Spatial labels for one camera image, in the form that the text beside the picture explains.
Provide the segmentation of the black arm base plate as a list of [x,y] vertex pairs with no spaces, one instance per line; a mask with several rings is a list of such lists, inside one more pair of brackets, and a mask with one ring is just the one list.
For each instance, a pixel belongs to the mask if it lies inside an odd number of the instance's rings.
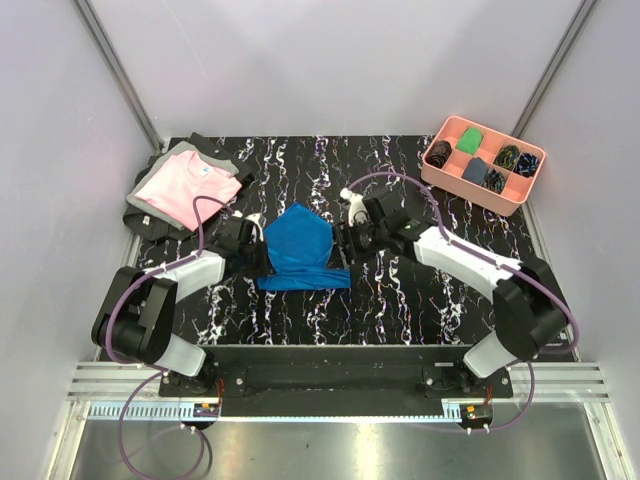
[[426,420],[448,417],[443,401],[510,399],[506,369],[477,379],[465,346],[210,347],[197,379],[170,374],[165,398],[222,395],[224,419],[256,421]]

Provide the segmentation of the blue satin napkin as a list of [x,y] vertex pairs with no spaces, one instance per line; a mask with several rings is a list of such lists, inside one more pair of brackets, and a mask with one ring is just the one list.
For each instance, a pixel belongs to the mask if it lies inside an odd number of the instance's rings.
[[331,225],[299,203],[291,205],[264,230],[273,274],[257,279],[265,291],[349,289],[348,269],[331,269]]

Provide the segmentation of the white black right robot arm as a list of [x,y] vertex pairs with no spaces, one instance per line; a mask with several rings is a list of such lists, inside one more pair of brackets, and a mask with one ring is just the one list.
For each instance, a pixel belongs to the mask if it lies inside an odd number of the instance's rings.
[[448,274],[491,302],[493,331],[464,354],[453,374],[463,395],[480,394],[499,369],[534,359],[569,325],[570,311],[545,261],[497,255],[433,221],[413,218],[390,191],[363,196],[344,188],[340,200],[348,213],[336,234],[346,262],[388,250]]

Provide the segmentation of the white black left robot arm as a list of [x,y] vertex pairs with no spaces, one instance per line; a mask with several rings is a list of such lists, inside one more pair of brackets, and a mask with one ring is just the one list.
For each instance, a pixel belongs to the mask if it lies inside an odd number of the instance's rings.
[[260,213],[230,217],[202,251],[167,266],[120,268],[91,331],[91,340],[124,362],[152,365],[181,375],[196,396],[215,386],[212,357],[173,333],[176,306],[198,291],[241,275],[271,272]]

